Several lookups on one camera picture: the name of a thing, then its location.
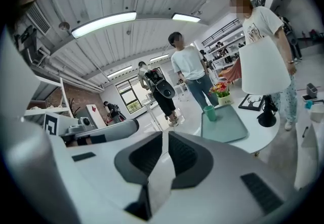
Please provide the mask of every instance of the green cup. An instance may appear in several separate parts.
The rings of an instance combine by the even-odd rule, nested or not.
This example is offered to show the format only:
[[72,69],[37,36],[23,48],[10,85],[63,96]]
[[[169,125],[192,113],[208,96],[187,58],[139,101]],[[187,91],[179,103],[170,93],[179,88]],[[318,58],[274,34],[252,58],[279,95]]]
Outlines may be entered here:
[[204,108],[204,112],[206,113],[210,121],[216,121],[216,113],[215,113],[214,106],[212,105],[206,106]]

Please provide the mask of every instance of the sneaker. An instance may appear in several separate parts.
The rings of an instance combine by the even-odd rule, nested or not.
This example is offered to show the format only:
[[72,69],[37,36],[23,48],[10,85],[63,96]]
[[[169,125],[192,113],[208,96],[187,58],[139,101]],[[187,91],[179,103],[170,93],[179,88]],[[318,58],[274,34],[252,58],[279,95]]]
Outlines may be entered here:
[[293,124],[291,122],[287,121],[285,124],[285,129],[287,131],[291,131],[292,128],[293,128]]
[[170,126],[170,127],[175,127],[175,126],[178,126],[179,125],[179,123],[178,122],[176,122],[176,121],[168,121],[168,125]]

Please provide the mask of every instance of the ceiling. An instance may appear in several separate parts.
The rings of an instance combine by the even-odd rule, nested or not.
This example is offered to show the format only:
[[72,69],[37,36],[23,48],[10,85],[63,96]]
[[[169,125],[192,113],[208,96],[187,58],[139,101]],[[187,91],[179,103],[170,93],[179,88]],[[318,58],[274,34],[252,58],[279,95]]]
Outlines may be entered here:
[[[187,44],[193,42],[211,25],[228,14],[229,0],[38,0],[37,6],[50,29],[38,33],[40,44],[51,55],[47,61],[60,64],[84,80],[96,85],[109,85],[104,74],[127,66],[137,68],[140,59],[172,53],[168,36],[181,32]],[[61,31],[59,24],[66,21],[70,30],[103,16],[136,11],[141,18],[120,23],[89,33],[75,40],[70,32]],[[193,14],[202,23],[171,20],[174,13]],[[26,25],[32,22],[26,18]]]

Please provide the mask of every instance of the white floor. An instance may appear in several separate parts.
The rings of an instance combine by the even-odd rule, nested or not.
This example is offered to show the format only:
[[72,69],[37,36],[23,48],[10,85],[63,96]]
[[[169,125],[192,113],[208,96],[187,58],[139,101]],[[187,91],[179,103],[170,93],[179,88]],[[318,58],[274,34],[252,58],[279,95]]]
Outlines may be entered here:
[[[313,83],[318,87],[319,91],[324,91],[324,54],[304,56],[304,60],[296,65],[296,87],[298,95],[298,111],[304,102],[301,99],[301,95],[305,94],[306,84]],[[236,99],[240,97],[245,97],[241,89],[241,80],[238,80],[234,85],[230,85],[231,96]],[[170,195],[170,186],[173,178],[175,177],[175,172],[173,170],[173,163],[168,152],[168,132],[171,130],[177,132],[184,132],[193,135],[200,135],[200,122],[202,110],[198,103],[193,99],[193,97],[185,92],[185,96],[181,96],[182,101],[174,98],[174,104],[176,106],[176,113],[179,118],[179,125],[176,127],[169,127],[168,122],[165,120],[162,110],[157,106],[153,109],[154,115],[159,120],[163,128],[163,152],[160,160],[158,161],[155,169],[150,176],[149,183],[149,195],[151,202],[151,210],[154,214],[163,204],[163,202]],[[281,103],[282,110],[284,108],[284,101]],[[293,129],[291,132],[285,133],[283,130],[284,126],[284,113],[280,111],[283,123],[281,124],[281,130],[279,130],[279,135],[283,136],[284,140],[289,140],[289,144],[284,144],[285,141],[281,141],[280,137],[276,142],[272,142],[268,147],[264,148],[259,155],[259,159],[267,163],[271,168],[277,170],[278,173],[283,175],[285,178],[290,179],[293,182],[296,174],[296,154],[297,151],[289,151],[291,153],[290,157],[285,157],[285,150],[296,150],[296,130]],[[140,116],[138,119],[140,128],[138,134],[147,133],[151,131],[158,131],[156,124],[153,122],[151,116],[146,113]]]

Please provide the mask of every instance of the brick wall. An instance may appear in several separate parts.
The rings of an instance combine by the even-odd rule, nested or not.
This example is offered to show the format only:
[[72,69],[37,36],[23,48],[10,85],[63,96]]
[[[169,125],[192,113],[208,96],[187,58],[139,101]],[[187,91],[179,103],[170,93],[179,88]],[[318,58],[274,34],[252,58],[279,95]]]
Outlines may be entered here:
[[[92,93],[66,83],[64,83],[64,90],[67,99],[74,99],[72,104],[73,111],[79,107],[81,107],[79,109],[81,110],[85,108],[87,104],[95,104],[104,122],[107,121],[107,110],[103,107],[103,102],[98,93]],[[53,105],[57,107],[60,104],[61,94],[62,92],[59,88],[55,90],[46,100],[48,106]]]

